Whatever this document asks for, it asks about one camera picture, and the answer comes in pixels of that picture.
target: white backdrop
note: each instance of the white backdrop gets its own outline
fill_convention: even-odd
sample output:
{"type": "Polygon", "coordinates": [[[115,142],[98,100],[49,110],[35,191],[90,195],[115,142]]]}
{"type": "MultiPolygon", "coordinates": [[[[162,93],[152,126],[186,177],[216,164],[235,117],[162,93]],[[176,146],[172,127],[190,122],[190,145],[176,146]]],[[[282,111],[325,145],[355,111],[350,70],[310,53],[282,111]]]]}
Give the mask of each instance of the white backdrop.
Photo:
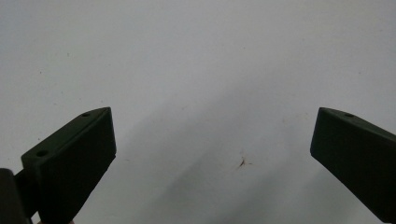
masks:
{"type": "Polygon", "coordinates": [[[23,152],[111,106],[117,158],[77,224],[381,223],[309,147],[320,106],[396,133],[395,11],[2,0],[1,167],[17,173],[23,152]]]}

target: white surface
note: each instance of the white surface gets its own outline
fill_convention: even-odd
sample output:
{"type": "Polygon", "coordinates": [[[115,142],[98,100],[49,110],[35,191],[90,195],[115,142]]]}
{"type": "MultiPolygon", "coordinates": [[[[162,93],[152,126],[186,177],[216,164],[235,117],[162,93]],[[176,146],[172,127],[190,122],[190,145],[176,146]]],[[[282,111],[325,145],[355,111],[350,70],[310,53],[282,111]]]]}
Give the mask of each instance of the white surface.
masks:
{"type": "Polygon", "coordinates": [[[309,146],[320,106],[396,133],[395,11],[1,1],[1,167],[17,173],[23,152],[109,105],[118,157],[77,224],[381,223],[309,146]]]}

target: screw hole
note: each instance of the screw hole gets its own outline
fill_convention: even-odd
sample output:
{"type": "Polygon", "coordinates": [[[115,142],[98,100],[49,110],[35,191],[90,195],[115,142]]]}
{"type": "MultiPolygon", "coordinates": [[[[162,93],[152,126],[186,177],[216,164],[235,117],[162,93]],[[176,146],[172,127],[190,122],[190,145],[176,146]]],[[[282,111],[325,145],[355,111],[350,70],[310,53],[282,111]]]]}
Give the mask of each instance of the screw hole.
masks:
{"type": "Polygon", "coordinates": [[[44,151],[39,151],[39,152],[36,153],[37,157],[44,157],[44,156],[46,156],[47,154],[49,154],[49,152],[46,151],[46,150],[44,150],[44,151]]]}

